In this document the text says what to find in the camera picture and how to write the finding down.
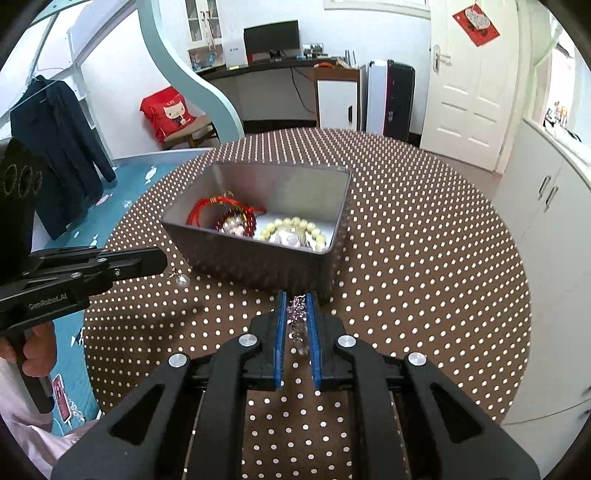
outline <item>gray metal box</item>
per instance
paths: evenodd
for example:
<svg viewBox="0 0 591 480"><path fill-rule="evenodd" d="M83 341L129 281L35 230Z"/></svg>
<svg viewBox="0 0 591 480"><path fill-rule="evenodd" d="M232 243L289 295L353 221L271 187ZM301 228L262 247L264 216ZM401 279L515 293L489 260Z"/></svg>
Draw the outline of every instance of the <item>gray metal box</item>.
<svg viewBox="0 0 591 480"><path fill-rule="evenodd" d="M351 173L343 167L214 163L166 208L160 221L196 272L268 291L286 290L292 295L316 291L325 303L343 256L350 182ZM220 233L213 227L227 205L204 208L202 227L186 225L199 199L226 191L245 205L267 209L267 219L257 217L258 232L275 216L298 216L330 228L332 237L327 235L326 250L316 252Z"/></svg>

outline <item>jewelry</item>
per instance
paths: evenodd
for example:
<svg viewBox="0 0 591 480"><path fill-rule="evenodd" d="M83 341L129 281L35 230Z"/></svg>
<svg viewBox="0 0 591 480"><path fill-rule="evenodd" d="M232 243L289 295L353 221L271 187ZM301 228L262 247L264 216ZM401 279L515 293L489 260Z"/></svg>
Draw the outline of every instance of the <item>jewelry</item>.
<svg viewBox="0 0 591 480"><path fill-rule="evenodd" d="M191 279L189 278L189 276L185 273L183 273L183 271L181 269L175 269L173 268L173 270L170 272L170 275L168 276L169 278L173 278L174 282L181 288L185 288L188 287L189 284L191 283Z"/></svg>
<svg viewBox="0 0 591 480"><path fill-rule="evenodd" d="M326 249L326 237L315 223L309 222L300 217L275 219L273 223L268 223L261 232L261 239L265 242L273 242L289 247L311 248L308 235L314 240L314 250L322 252Z"/></svg>
<svg viewBox="0 0 591 480"><path fill-rule="evenodd" d="M285 311L289 327L288 335L293 340L296 351L300 355L307 355L310 347L308 346L306 297L303 295L294 297Z"/></svg>
<svg viewBox="0 0 591 480"><path fill-rule="evenodd" d="M217 197L202 198L191 209L187 218L187 225L201 226L199 224L199 215L207 205L214 205L215 203L229 204L234 208L226 211L222 220L216 223L215 229L229 235L254 236L256 230L255 212L265 213L266 210L264 208L244 206L232 196L232 192L228 191Z"/></svg>

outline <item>white door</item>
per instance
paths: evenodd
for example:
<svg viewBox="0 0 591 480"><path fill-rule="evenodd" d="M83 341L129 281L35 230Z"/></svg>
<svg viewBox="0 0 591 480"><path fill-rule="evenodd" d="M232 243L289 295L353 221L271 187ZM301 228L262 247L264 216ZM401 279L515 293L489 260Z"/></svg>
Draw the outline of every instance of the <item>white door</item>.
<svg viewBox="0 0 591 480"><path fill-rule="evenodd" d="M516 0L479 2L501 36L477 47L453 18L469 3L430 3L432 63L421 148L492 171L517 81L517 4Z"/></svg>
<svg viewBox="0 0 591 480"><path fill-rule="evenodd" d="M357 130L357 82L318 80L320 128Z"/></svg>

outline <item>polka dot tablecloth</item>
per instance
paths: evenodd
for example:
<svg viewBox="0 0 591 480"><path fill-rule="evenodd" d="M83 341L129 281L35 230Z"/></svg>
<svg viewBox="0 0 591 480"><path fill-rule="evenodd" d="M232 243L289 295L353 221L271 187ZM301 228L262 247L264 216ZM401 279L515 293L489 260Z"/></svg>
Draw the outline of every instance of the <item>polka dot tablecloth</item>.
<svg viewBox="0 0 591 480"><path fill-rule="evenodd" d="M158 221L214 161L346 166L353 200L344 260L325 311L384 355L420 351L500 422L527 362L530 296L519 253L490 202L411 145L350 131L292 129L226 144L177 168L131 207L107 248L156 245L191 278L116 282L85 314L90 380L109 411L173 352L215 352L274 307L273 292L191 271ZM348 478L344 393L315 391L287 341L284 386L250 392L243 478Z"/></svg>

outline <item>dark coat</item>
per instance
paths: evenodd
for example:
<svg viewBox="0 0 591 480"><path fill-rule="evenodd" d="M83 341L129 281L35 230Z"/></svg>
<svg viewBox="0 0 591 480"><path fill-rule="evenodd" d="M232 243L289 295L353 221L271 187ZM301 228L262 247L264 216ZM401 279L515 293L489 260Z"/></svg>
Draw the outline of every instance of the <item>dark coat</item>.
<svg viewBox="0 0 591 480"><path fill-rule="evenodd" d="M109 182L115 172L65 82L36 77L10 120L12 136L46 159L35 209L56 239L83 213L86 199L95 203L103 194L95 165Z"/></svg>

